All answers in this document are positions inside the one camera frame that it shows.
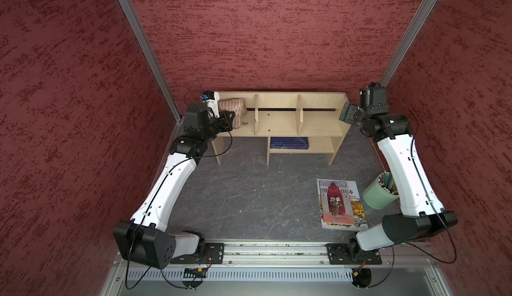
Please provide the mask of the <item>beige striped fluffy cloth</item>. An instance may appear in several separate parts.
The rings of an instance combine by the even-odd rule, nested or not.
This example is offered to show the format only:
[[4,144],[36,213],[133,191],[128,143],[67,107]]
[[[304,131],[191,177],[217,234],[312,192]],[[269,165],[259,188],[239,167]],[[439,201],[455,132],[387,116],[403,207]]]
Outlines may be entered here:
[[233,128],[240,129],[244,125],[243,117],[247,114],[245,100],[243,98],[232,98],[221,100],[218,103],[221,112],[234,112]]

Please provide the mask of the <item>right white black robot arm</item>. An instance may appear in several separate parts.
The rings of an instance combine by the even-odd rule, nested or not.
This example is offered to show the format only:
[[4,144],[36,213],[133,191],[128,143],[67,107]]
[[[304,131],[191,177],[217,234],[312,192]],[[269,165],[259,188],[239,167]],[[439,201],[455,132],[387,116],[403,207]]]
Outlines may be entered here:
[[359,91],[359,103],[346,104],[340,120],[373,139],[397,185],[401,213],[350,236],[345,244],[328,244],[332,265],[380,265],[379,250],[438,235],[457,224],[431,187],[415,147],[411,124],[403,114],[390,114],[387,91],[371,83]]

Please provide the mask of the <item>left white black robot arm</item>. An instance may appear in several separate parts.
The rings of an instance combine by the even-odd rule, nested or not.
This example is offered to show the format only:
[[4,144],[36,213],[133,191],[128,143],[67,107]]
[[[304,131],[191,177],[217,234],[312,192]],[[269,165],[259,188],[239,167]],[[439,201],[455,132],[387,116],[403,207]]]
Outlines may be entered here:
[[165,269],[175,259],[201,262],[206,256],[204,236],[196,232],[168,234],[171,211],[185,182],[204,157],[209,141],[231,132],[235,112],[213,104],[188,106],[183,134],[170,148],[165,166],[149,195],[129,221],[119,222],[113,236],[121,257],[129,262]]

